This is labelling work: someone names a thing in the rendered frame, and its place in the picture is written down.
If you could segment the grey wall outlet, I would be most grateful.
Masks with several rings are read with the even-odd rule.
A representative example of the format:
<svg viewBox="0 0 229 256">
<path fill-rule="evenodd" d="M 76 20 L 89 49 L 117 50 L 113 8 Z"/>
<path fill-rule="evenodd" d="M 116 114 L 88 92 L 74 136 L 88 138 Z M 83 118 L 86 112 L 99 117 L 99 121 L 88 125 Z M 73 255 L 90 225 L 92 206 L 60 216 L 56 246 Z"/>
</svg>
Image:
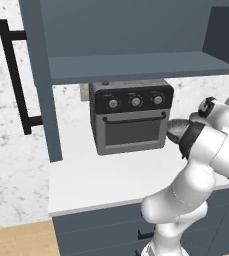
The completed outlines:
<svg viewBox="0 0 229 256">
<path fill-rule="evenodd" d="M 89 85 L 88 84 L 80 85 L 80 99 L 82 102 L 86 102 L 89 100 Z"/>
</svg>

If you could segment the blue-grey open wall cabinet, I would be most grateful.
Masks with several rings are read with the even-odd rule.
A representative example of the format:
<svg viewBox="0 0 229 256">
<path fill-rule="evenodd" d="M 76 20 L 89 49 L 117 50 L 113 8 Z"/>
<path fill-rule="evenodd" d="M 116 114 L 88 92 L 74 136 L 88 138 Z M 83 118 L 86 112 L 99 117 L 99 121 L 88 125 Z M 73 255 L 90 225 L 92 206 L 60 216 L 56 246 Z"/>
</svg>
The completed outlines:
<svg viewBox="0 0 229 256">
<path fill-rule="evenodd" d="M 40 0 L 54 84 L 229 74 L 203 52 L 229 0 Z"/>
</svg>

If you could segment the grey toaster oven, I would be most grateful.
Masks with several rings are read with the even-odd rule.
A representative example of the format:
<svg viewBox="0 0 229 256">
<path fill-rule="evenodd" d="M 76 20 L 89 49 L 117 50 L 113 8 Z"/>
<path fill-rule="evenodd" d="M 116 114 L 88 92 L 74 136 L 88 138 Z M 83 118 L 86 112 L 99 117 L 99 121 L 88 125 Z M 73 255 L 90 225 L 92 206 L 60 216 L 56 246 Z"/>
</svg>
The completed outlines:
<svg viewBox="0 0 229 256">
<path fill-rule="evenodd" d="M 90 83 L 90 122 L 97 153 L 163 148 L 173 95 L 173 87 L 164 79 Z M 154 103 L 156 96 L 163 98 L 161 104 Z M 139 106 L 131 104 L 133 98 L 141 100 Z M 114 109 L 109 107 L 113 99 L 118 101 Z M 161 112 L 167 115 L 163 120 L 123 124 L 106 124 L 102 120 L 103 117 L 111 121 L 158 117 Z"/>
</svg>

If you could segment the grey metal bowl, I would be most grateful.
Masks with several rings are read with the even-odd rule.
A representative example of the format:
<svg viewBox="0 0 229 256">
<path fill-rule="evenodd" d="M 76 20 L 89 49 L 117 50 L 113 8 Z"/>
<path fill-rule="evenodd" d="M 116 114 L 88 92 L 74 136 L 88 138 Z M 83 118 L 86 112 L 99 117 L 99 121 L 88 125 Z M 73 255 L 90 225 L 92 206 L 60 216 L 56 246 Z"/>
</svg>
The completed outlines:
<svg viewBox="0 0 229 256">
<path fill-rule="evenodd" d="M 189 138 L 188 129 L 191 122 L 187 119 L 171 119 L 168 121 L 167 137 L 175 144 L 179 144 L 181 140 Z"/>
</svg>

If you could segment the dark blue-grey cabinet door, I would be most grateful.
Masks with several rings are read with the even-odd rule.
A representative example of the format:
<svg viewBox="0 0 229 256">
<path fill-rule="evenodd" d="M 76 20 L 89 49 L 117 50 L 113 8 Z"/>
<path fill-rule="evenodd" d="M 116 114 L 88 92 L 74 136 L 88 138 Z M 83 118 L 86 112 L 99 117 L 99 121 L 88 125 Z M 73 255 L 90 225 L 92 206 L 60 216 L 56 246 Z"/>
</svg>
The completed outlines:
<svg viewBox="0 0 229 256">
<path fill-rule="evenodd" d="M 229 6 L 211 9 L 203 52 L 229 64 Z"/>
</svg>

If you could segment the blue-grey base cabinet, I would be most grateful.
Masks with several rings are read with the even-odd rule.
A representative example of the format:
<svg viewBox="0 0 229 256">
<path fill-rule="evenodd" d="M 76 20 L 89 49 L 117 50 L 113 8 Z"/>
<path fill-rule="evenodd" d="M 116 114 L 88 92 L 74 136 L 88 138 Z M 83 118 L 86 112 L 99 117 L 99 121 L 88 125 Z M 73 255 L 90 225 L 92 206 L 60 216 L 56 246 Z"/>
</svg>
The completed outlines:
<svg viewBox="0 0 229 256">
<path fill-rule="evenodd" d="M 60 256 L 135 256 L 151 239 L 138 240 L 138 230 L 155 230 L 139 204 L 58 216 L 53 225 Z M 212 193 L 206 217 L 185 230 L 181 245 L 189 256 L 229 254 L 229 188 Z"/>
</svg>

